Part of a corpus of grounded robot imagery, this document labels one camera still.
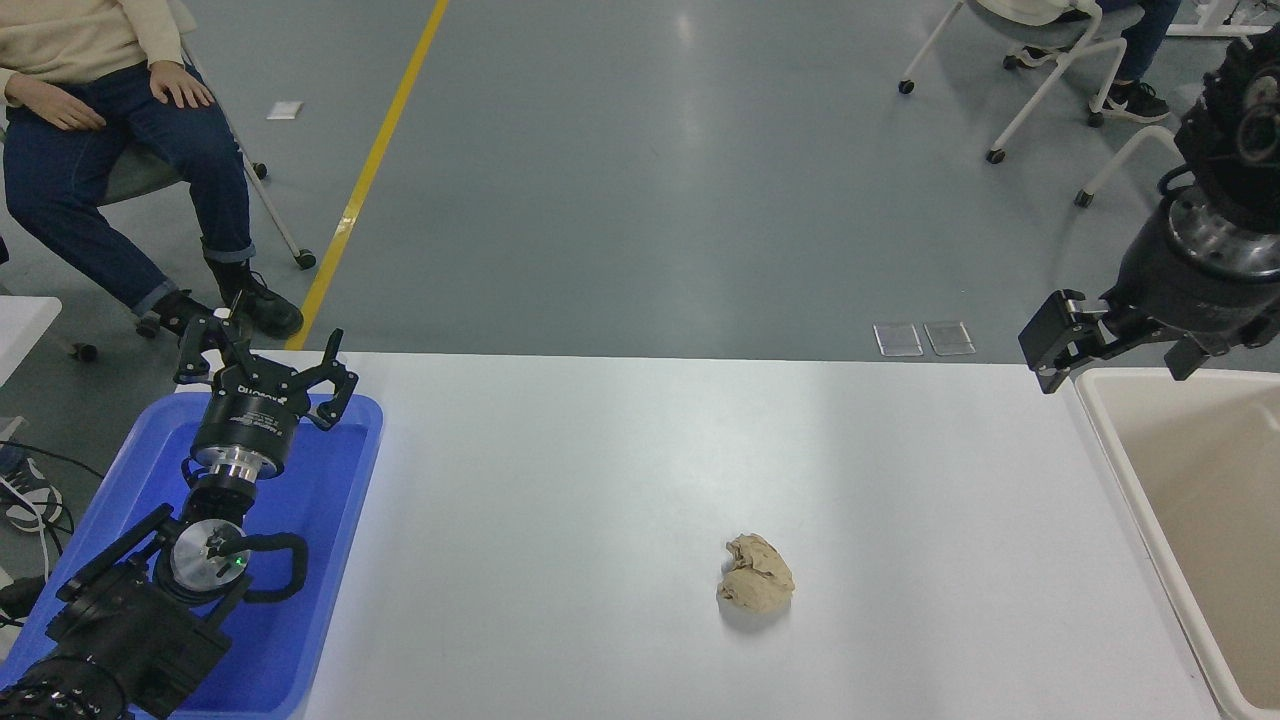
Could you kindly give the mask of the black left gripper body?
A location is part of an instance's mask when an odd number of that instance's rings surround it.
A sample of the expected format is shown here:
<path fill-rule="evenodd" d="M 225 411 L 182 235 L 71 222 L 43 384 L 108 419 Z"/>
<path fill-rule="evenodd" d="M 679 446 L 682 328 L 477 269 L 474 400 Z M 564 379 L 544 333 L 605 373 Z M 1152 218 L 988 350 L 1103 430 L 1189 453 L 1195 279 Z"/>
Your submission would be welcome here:
<path fill-rule="evenodd" d="M 285 470 L 306 411 L 306 392 L 289 391 L 294 374 L 284 365 L 228 365 L 215 373 L 189 456 L 212 469 L 239 450 L 260 456 L 262 471 Z"/>

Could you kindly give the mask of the person's right hand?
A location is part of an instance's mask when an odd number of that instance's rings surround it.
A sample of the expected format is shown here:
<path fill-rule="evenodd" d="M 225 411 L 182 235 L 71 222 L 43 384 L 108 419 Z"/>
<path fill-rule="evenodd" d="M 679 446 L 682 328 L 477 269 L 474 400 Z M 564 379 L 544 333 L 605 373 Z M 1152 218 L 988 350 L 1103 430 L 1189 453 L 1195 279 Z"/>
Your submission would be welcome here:
<path fill-rule="evenodd" d="M 61 131 L 97 131 L 108 123 L 90 105 L 65 90 L 22 73 L 10 76 L 4 94 L 8 101 L 29 109 Z"/>

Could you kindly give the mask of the person's left hand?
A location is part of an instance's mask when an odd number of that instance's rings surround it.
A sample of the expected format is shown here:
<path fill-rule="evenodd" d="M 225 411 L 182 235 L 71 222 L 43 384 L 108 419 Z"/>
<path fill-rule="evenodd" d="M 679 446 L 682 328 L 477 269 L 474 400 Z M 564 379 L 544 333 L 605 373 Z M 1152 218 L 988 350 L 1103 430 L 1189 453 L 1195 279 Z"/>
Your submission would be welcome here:
<path fill-rule="evenodd" d="M 178 109 L 211 108 L 216 102 L 209 87 L 178 61 L 151 63 L 148 87 L 157 101 Z"/>

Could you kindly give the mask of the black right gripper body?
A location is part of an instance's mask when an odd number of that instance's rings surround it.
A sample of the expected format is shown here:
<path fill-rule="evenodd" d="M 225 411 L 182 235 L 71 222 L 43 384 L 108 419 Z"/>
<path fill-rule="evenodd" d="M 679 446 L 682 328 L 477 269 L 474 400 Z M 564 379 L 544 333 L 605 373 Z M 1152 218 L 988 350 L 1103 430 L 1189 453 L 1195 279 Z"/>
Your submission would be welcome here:
<path fill-rule="evenodd" d="M 1277 338 L 1277 233 L 1238 225 L 1211 205 L 1161 205 L 1106 292 L 1116 340 L 1161 331 L 1202 354 Z"/>

